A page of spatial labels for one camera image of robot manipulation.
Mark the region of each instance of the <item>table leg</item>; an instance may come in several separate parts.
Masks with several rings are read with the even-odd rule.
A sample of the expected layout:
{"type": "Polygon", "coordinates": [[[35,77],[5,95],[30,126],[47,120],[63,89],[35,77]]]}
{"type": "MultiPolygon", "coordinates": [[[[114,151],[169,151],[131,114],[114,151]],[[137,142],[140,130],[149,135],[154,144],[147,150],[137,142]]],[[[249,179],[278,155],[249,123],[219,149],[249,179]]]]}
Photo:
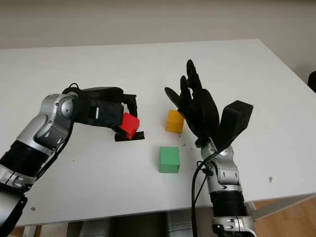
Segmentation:
{"type": "Polygon", "coordinates": [[[315,197],[316,194],[307,194],[307,195],[302,195],[302,196],[296,196],[296,197],[286,197],[286,198],[281,198],[273,203],[264,206],[258,210],[253,210],[251,212],[251,216],[254,221],[257,221],[261,218],[264,218],[266,216],[270,216],[274,213],[277,213],[279,211],[282,211],[288,207],[291,207],[293,205],[299,204],[303,201],[306,201],[312,197],[315,197]]]}
{"type": "Polygon", "coordinates": [[[36,231],[36,226],[26,226],[22,237],[34,237],[36,231]]]}

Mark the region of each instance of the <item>silver robotic arm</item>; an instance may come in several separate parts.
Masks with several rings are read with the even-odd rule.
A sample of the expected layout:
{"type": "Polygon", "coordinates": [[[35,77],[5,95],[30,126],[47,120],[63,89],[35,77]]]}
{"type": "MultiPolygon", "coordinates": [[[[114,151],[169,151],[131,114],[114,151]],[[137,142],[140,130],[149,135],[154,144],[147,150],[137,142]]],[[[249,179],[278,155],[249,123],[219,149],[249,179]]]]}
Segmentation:
{"type": "Polygon", "coordinates": [[[181,77],[180,95],[168,87],[165,92],[197,136],[196,146],[201,148],[203,161],[199,161],[192,178],[193,237],[198,237],[195,206],[199,192],[195,194],[195,186],[201,170],[206,175],[213,204],[213,232],[219,237],[256,237],[244,205],[231,147],[233,140],[247,128],[253,106],[235,101],[224,108],[220,121],[216,104],[208,90],[202,88],[191,60],[187,62],[187,76],[181,77]]]}
{"type": "MultiPolygon", "coordinates": [[[[209,139],[201,149],[201,156],[205,160],[216,152],[214,143],[209,139]]],[[[252,217],[247,215],[243,203],[233,155],[233,148],[229,146],[206,165],[207,185],[213,203],[212,228],[219,236],[257,237],[252,217]]]]}
{"type": "Polygon", "coordinates": [[[0,237],[9,235],[27,203],[24,193],[52,165],[66,146],[75,122],[113,129],[124,138],[123,105],[137,117],[136,95],[118,87],[80,90],[44,98],[39,114],[0,159],[0,237]]]}
{"type": "Polygon", "coordinates": [[[24,128],[11,149],[0,159],[0,236],[14,228],[27,202],[24,192],[38,178],[38,172],[65,142],[72,127],[75,95],[52,94],[39,114],[24,128]]]}

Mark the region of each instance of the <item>black cable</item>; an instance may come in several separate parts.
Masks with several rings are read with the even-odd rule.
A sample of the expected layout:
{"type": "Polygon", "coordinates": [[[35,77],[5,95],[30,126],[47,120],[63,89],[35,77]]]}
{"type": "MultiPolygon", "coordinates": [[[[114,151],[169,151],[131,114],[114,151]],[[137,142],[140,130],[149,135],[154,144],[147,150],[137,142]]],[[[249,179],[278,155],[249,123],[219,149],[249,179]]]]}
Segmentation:
{"type": "Polygon", "coordinates": [[[206,179],[207,179],[207,175],[205,175],[205,178],[204,178],[204,180],[203,180],[203,182],[202,182],[202,184],[201,184],[201,186],[200,186],[200,188],[199,188],[199,190],[198,190],[196,199],[194,200],[194,203],[195,203],[195,204],[197,203],[198,196],[199,196],[200,192],[202,191],[202,188],[203,188],[203,186],[204,186],[204,184],[205,184],[205,182],[206,182],[206,179]]]}
{"type": "Polygon", "coordinates": [[[43,166],[42,169],[40,169],[40,171],[37,173],[37,178],[36,180],[38,180],[49,168],[50,166],[57,160],[59,154],[63,151],[63,149],[65,148],[65,146],[67,145],[69,139],[70,139],[70,136],[73,132],[73,128],[74,128],[74,123],[72,122],[70,124],[70,127],[69,127],[69,132],[68,132],[68,135],[67,137],[65,138],[65,141],[62,143],[62,145],[60,146],[60,148],[58,147],[55,151],[55,154],[52,156],[52,158],[43,166]]]}
{"type": "Polygon", "coordinates": [[[75,82],[74,82],[74,83],[71,83],[70,86],[68,86],[68,88],[72,87],[73,85],[75,85],[77,88],[79,88],[78,84],[75,83],[75,82]]]}

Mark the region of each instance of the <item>white table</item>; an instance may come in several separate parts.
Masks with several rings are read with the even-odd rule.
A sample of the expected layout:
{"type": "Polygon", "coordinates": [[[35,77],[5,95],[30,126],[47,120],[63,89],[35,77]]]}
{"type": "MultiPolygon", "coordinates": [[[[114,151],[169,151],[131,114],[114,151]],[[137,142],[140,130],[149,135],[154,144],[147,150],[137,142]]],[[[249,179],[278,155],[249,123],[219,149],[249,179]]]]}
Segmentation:
{"type": "MultiPolygon", "coordinates": [[[[42,99],[72,82],[136,93],[146,137],[114,142],[109,129],[76,124],[64,152],[26,194],[18,224],[190,207],[200,154],[186,125],[181,137],[164,130],[175,107],[163,90],[179,91],[188,59],[220,112],[237,99],[254,105],[248,129],[233,143],[245,200],[301,200],[315,193],[316,95],[259,40],[0,50],[3,153],[37,114],[42,99]],[[160,146],[180,148],[178,174],[158,172],[160,146]]],[[[210,205],[206,187],[198,205],[210,205]]]]}

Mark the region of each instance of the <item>black rubber segment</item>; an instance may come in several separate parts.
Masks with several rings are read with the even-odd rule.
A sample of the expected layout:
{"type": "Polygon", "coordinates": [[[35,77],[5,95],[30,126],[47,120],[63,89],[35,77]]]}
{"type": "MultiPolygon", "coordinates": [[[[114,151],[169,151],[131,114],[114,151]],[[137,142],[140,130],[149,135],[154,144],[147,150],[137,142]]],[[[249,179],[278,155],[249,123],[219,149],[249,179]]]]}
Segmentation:
{"type": "Polygon", "coordinates": [[[15,172],[36,177],[48,155],[20,141],[15,141],[0,159],[0,164],[15,172]]]}

